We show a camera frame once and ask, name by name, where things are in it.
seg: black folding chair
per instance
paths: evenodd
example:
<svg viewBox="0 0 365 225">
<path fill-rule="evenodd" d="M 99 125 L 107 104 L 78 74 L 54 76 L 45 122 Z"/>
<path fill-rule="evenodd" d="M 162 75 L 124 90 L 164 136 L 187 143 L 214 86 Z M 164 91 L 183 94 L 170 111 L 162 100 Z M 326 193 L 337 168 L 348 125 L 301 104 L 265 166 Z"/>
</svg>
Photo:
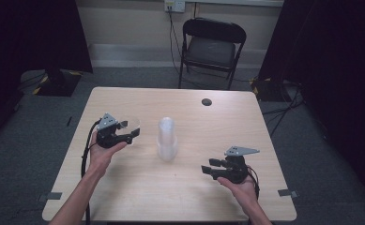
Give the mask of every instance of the black folding chair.
<svg viewBox="0 0 365 225">
<path fill-rule="evenodd" d="M 227 72 L 231 88 L 237 61 L 246 42 L 246 32 L 232 22 L 194 18 L 183 25 L 182 58 L 179 70 L 181 88 L 183 65 Z"/>
</svg>

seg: black curtain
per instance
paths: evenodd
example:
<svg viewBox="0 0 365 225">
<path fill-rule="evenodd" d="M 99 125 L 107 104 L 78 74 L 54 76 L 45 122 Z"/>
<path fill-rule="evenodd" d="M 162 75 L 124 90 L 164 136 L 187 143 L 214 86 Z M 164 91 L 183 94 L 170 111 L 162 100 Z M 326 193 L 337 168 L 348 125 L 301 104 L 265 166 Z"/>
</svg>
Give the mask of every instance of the black curtain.
<svg viewBox="0 0 365 225">
<path fill-rule="evenodd" d="M 327 139 L 365 186 L 365 1 L 285 0 L 266 78 L 302 84 Z"/>
<path fill-rule="evenodd" d="M 0 0 L 0 111 L 27 70 L 92 72 L 74 0 Z"/>
</svg>

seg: electrical outlet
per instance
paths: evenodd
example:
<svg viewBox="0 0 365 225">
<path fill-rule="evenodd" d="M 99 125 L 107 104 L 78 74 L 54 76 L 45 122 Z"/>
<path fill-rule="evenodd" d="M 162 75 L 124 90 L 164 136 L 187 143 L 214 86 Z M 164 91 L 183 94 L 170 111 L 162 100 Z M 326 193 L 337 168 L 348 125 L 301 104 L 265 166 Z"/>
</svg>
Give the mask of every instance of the electrical outlet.
<svg viewBox="0 0 365 225">
<path fill-rule="evenodd" d="M 173 8 L 175 12 L 185 12 L 185 1 L 175 1 L 175 6 Z"/>
<path fill-rule="evenodd" d="M 164 0 L 164 11 L 185 12 L 185 1 L 183 0 Z"/>
<path fill-rule="evenodd" d="M 173 11 L 175 7 L 175 0 L 164 0 L 164 11 Z"/>
</svg>

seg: clear plastic cup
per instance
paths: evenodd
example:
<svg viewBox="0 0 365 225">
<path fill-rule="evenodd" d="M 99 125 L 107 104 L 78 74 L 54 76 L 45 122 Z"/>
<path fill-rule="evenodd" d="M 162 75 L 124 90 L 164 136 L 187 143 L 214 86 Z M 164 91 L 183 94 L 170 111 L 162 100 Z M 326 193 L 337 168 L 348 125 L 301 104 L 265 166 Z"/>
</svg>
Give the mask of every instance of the clear plastic cup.
<svg viewBox="0 0 365 225">
<path fill-rule="evenodd" d="M 171 161 L 178 151 L 178 141 L 175 135 L 175 122 L 170 117 L 159 121 L 158 154 L 164 161 Z"/>
</svg>

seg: table top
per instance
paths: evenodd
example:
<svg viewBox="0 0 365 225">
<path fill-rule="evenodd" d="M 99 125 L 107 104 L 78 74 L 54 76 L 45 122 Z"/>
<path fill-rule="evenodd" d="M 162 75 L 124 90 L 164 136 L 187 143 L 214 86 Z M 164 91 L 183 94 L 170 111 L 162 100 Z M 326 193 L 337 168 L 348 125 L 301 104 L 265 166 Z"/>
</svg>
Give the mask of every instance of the table top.
<svg viewBox="0 0 365 225">
<path fill-rule="evenodd" d="M 202 104 L 209 98 L 210 106 Z M 210 158 L 224 159 L 231 146 L 260 153 L 246 155 L 257 172 L 259 202 L 271 220 L 294 220 L 296 209 L 270 140 L 256 97 L 251 92 L 152 88 L 94 88 L 53 185 L 60 200 L 48 200 L 43 218 L 51 220 L 80 181 L 89 129 L 105 113 L 135 116 L 141 134 L 117 152 L 90 200 L 91 219 L 101 221 L 247 220 L 232 193 L 203 174 Z M 157 153 L 159 120 L 175 121 L 178 152 L 166 162 Z"/>
</svg>

